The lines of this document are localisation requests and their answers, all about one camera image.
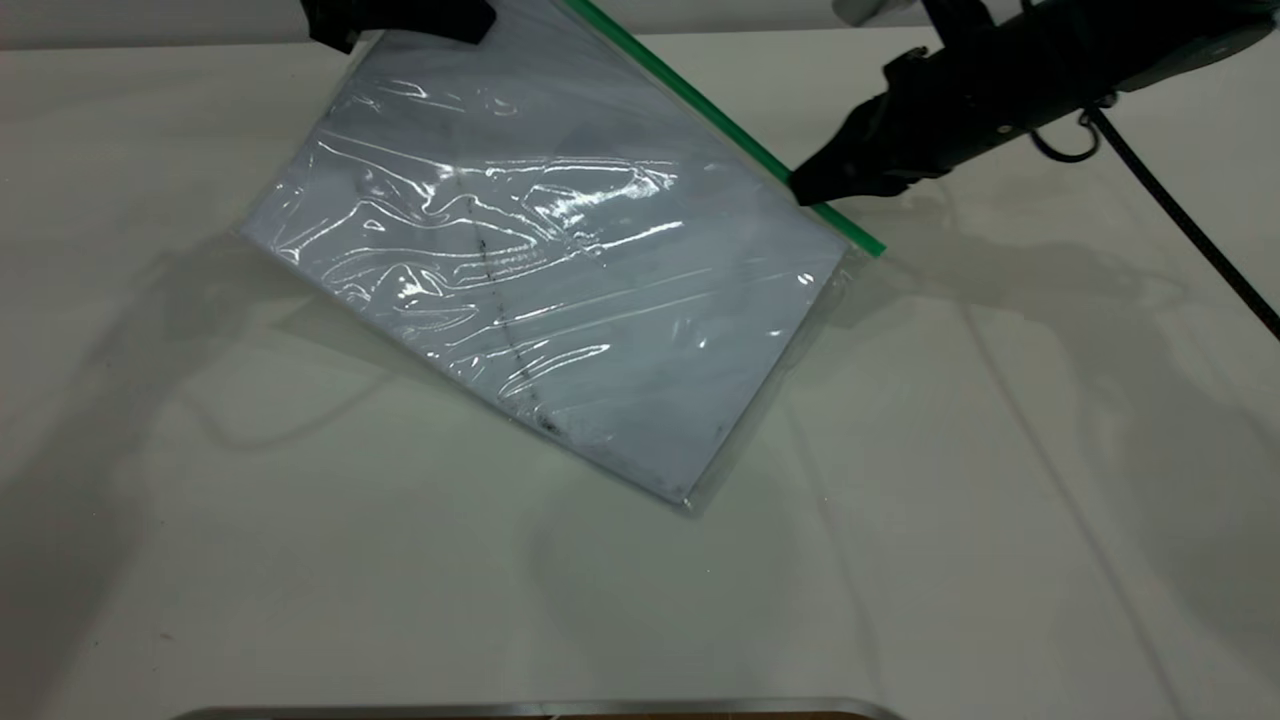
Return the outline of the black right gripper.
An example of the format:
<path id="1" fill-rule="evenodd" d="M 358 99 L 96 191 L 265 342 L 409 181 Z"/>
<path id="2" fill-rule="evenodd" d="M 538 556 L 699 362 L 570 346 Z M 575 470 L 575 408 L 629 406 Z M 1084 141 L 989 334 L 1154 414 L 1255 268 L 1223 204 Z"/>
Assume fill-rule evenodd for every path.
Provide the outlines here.
<path id="1" fill-rule="evenodd" d="M 1080 109 L 1062 82 L 1064 68 L 1037 28 L 980 31 L 947 41 L 936 54 L 914 47 L 884 67 L 884 94 L 856 106 L 790 174 L 790 191 L 804 208 L 897 197 L 1023 136 L 1055 161 L 1084 161 L 1094 146 L 1066 154 L 1039 135 L 1041 127 Z"/>

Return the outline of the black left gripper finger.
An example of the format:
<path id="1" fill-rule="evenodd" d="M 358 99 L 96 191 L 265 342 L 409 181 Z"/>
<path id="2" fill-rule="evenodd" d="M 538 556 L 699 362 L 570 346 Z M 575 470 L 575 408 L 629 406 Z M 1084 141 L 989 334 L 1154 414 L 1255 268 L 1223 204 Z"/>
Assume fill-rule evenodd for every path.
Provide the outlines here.
<path id="1" fill-rule="evenodd" d="M 338 53 L 351 54 L 364 32 L 362 3 L 301 0 L 308 37 Z"/>
<path id="2" fill-rule="evenodd" d="M 361 1 L 364 29 L 406 31 L 480 44 L 497 22 L 489 1 Z"/>

